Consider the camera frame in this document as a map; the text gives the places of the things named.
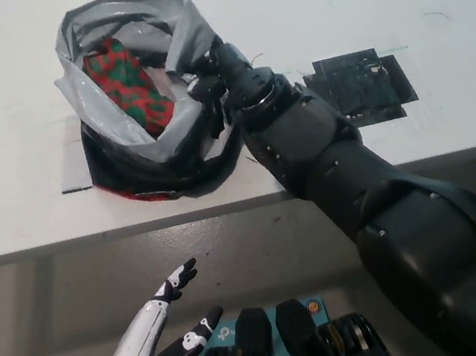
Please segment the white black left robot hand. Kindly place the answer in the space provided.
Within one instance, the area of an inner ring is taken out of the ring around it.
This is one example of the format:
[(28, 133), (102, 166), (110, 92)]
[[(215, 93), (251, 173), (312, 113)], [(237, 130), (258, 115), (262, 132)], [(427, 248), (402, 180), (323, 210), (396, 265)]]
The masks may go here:
[(155, 353), (170, 305), (182, 297), (182, 289), (196, 276), (194, 258), (172, 272), (152, 298), (136, 313), (114, 356), (199, 356), (220, 321), (223, 308), (212, 307), (191, 330), (160, 353)]

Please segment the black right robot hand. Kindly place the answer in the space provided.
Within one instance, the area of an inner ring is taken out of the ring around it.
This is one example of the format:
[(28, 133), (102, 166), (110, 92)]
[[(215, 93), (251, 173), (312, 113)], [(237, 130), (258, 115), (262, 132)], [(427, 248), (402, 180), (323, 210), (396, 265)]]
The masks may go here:
[(218, 104), (228, 114), (261, 108), (292, 91), (284, 75), (268, 66), (253, 67), (230, 43), (214, 44), (195, 69), (188, 94), (201, 104)]

